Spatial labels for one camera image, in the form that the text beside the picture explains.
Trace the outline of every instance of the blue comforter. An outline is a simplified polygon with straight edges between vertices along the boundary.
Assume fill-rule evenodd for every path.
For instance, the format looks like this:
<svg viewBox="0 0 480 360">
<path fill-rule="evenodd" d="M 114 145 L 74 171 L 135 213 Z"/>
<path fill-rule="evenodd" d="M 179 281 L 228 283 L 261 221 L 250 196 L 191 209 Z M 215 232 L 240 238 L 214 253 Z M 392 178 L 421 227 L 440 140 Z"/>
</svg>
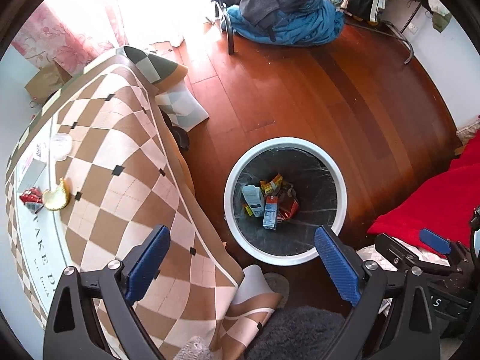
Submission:
<svg viewBox="0 0 480 360">
<path fill-rule="evenodd" d="M 289 14 L 278 12 L 279 21 L 273 26 L 276 41 L 272 42 L 266 32 L 243 18 L 238 5 L 232 5 L 226 11 L 235 31 L 247 39 L 265 44 L 289 46 L 325 44 L 340 35 L 344 24 L 343 13 L 337 11 L 330 0 L 309 0 L 297 12 Z"/>
</svg>

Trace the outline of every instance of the paper bag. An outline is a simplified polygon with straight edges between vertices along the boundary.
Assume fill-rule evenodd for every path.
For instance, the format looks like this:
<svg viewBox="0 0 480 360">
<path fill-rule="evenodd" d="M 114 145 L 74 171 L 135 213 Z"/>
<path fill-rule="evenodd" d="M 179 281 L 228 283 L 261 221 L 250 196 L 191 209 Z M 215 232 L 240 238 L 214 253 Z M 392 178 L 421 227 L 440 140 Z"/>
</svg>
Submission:
<svg viewBox="0 0 480 360">
<path fill-rule="evenodd" d="M 57 62 L 48 64 L 40 69 L 35 76 L 28 81 L 25 89 L 32 97 L 32 100 L 40 105 L 45 104 L 47 99 L 58 91 L 71 79 L 71 75 Z"/>
</svg>

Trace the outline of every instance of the floral curtain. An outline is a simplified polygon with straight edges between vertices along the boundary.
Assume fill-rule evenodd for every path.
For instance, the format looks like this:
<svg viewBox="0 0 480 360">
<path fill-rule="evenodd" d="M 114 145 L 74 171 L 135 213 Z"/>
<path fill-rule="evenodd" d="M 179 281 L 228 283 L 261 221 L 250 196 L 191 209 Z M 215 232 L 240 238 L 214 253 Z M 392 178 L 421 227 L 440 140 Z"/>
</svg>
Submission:
<svg viewBox="0 0 480 360">
<path fill-rule="evenodd" d="M 22 26 L 12 45 L 38 68 L 56 61 L 75 75 L 111 48 L 126 44 L 144 48 L 165 41 L 179 46 L 184 22 L 191 21 L 196 2 L 45 0 Z"/>
</svg>

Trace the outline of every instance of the silver bolt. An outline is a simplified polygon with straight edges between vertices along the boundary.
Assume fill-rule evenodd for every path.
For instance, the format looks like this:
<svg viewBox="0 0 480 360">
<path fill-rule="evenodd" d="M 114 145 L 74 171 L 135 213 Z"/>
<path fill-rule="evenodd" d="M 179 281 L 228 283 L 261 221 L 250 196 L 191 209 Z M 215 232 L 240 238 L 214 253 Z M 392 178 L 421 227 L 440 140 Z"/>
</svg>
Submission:
<svg viewBox="0 0 480 360">
<path fill-rule="evenodd" d="M 120 261 L 118 261 L 117 259 L 113 259 L 112 261 L 109 262 L 109 269 L 117 269 L 120 267 L 122 263 Z"/>
<path fill-rule="evenodd" d="M 367 261 L 365 261 L 365 266 L 370 271 L 374 271 L 375 269 L 378 268 L 378 264 L 375 261 L 373 261 L 372 259 L 368 259 Z"/>
<path fill-rule="evenodd" d="M 75 269 L 72 266 L 68 266 L 63 270 L 63 274 L 66 276 L 70 276 L 74 272 L 75 272 Z"/>
<path fill-rule="evenodd" d="M 412 266 L 412 273 L 415 276 L 420 276 L 422 274 L 422 270 L 418 268 L 417 266 Z"/>
</svg>

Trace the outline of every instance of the red fabric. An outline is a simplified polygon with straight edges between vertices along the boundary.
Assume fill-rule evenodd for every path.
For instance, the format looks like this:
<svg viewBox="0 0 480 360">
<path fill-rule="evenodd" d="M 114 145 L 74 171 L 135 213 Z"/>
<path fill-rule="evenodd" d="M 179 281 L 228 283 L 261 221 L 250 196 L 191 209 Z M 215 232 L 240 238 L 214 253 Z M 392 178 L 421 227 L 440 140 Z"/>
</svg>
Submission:
<svg viewBox="0 0 480 360">
<path fill-rule="evenodd" d="M 420 230 L 426 227 L 445 239 L 469 246 L 469 221 L 479 204 L 480 134 L 470 140 L 447 172 L 425 181 L 399 207 L 379 216 L 368 233 L 387 233 L 435 252 L 419 240 Z"/>
</svg>

